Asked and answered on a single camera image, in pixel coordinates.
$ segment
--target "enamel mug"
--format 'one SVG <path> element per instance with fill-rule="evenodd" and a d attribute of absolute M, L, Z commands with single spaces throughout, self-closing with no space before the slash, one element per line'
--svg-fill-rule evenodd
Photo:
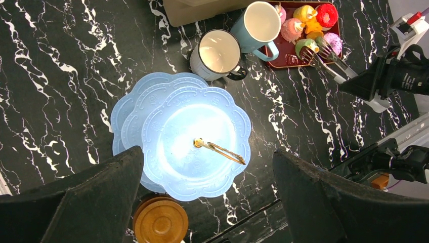
<path fill-rule="evenodd" d="M 240 67 L 240 45 L 229 32 L 214 29 L 204 34 L 191 54 L 191 70 L 206 81 L 226 76 L 242 80 L 247 70 Z"/>
<path fill-rule="evenodd" d="M 242 53 L 253 53 L 268 62 L 279 56 L 279 50 L 273 40 L 279 35 L 280 28 L 280 15 L 276 9 L 266 2 L 254 2 L 232 26 L 231 33 L 240 43 Z M 258 50 L 263 46 L 271 50 L 272 57 Z"/>

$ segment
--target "blue mug handle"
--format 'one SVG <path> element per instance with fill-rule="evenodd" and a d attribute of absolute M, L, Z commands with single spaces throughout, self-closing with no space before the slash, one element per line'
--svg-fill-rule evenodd
<path fill-rule="evenodd" d="M 255 54 L 255 56 L 261 58 L 264 62 L 273 61 L 279 57 L 279 49 L 277 49 L 277 46 L 276 44 L 274 44 L 274 42 L 269 42 L 268 44 L 266 44 L 266 46 L 271 50 L 271 53 L 273 53 L 272 57 L 268 57 L 259 50 L 254 50 L 252 53 Z"/>

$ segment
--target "red donut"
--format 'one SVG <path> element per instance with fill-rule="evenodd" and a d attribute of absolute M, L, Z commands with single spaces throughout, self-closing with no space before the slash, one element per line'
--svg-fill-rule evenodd
<path fill-rule="evenodd" d="M 332 4 L 321 4 L 317 6 L 316 20 L 323 30 L 329 30 L 338 21 L 338 11 Z"/>

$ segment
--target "table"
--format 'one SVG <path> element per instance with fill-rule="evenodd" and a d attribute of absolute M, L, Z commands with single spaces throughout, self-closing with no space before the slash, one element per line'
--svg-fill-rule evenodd
<path fill-rule="evenodd" d="M 363 71 L 395 40 L 388 1 L 333 3 L 344 58 Z M 0 6 L 0 173 L 13 195 L 110 158 L 109 116 L 118 99 L 148 73 L 189 72 L 200 37 L 229 30 L 242 12 L 174 28 L 160 0 Z M 395 93 L 391 108 L 377 114 L 313 68 L 272 70 L 254 55 L 243 55 L 243 63 L 245 80 L 212 85 L 224 87 L 249 115 L 251 161 L 223 196 L 182 203 L 190 221 L 185 242 L 219 238 L 254 215 L 278 211 L 268 210 L 279 200 L 271 166 L 276 148 L 329 169 L 418 117 L 411 94 Z M 138 196 L 147 193 L 141 187 Z M 125 242 L 133 240 L 131 228 Z"/>

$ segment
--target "blue plate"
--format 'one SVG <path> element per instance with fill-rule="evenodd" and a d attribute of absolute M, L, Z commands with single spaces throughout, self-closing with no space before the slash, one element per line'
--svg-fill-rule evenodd
<path fill-rule="evenodd" d="M 225 90 L 178 89 L 143 124 L 143 171 L 177 200 L 222 195 L 249 163 L 250 130 L 249 117 Z M 243 156 L 246 165 L 196 148 L 195 138 Z"/>
<path fill-rule="evenodd" d="M 145 90 L 122 126 L 121 139 L 125 149 L 135 145 L 143 149 L 142 128 L 146 118 L 154 109 L 162 105 L 173 91 L 182 87 L 206 88 L 208 85 L 199 79 L 182 77 L 168 84 L 154 85 Z"/>
<path fill-rule="evenodd" d="M 193 74 L 193 73 L 178 73 L 178 74 L 168 74 L 163 72 L 154 72 L 151 74 L 148 74 L 141 78 L 136 85 L 134 86 L 133 90 L 122 97 L 116 105 L 113 107 L 112 115 L 110 117 L 110 123 L 113 129 L 113 155 L 117 155 L 123 151 L 125 151 L 125 147 L 123 146 L 121 137 L 120 137 L 120 131 L 122 129 L 122 126 L 125 122 L 125 119 L 128 117 L 128 115 L 132 112 L 135 106 L 135 101 L 138 99 L 138 97 L 149 87 L 156 85 L 156 84 L 162 84 L 162 83 L 170 83 L 178 78 L 183 77 L 189 77 L 189 78 L 195 78 L 200 81 L 204 80 Z M 159 193 L 165 193 L 165 190 L 153 182 L 150 182 L 149 179 L 147 179 L 146 175 L 142 175 L 142 180 L 140 180 L 140 183 L 146 187 L 147 189 L 159 192 Z"/>

